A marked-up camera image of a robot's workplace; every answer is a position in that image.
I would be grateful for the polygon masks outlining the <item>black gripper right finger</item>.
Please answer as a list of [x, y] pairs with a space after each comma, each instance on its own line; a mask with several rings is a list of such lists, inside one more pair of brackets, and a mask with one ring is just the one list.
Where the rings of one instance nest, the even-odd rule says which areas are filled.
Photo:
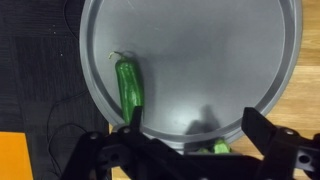
[[274, 125], [253, 107], [244, 109], [241, 129], [265, 157], [297, 155], [298, 133], [293, 129]]

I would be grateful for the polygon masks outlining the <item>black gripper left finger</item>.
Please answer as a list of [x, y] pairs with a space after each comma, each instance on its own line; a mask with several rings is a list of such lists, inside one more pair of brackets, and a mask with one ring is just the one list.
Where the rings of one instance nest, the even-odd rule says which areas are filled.
[[122, 125], [118, 129], [118, 133], [139, 133], [142, 120], [143, 107], [136, 106], [133, 110], [131, 122], [128, 125]]

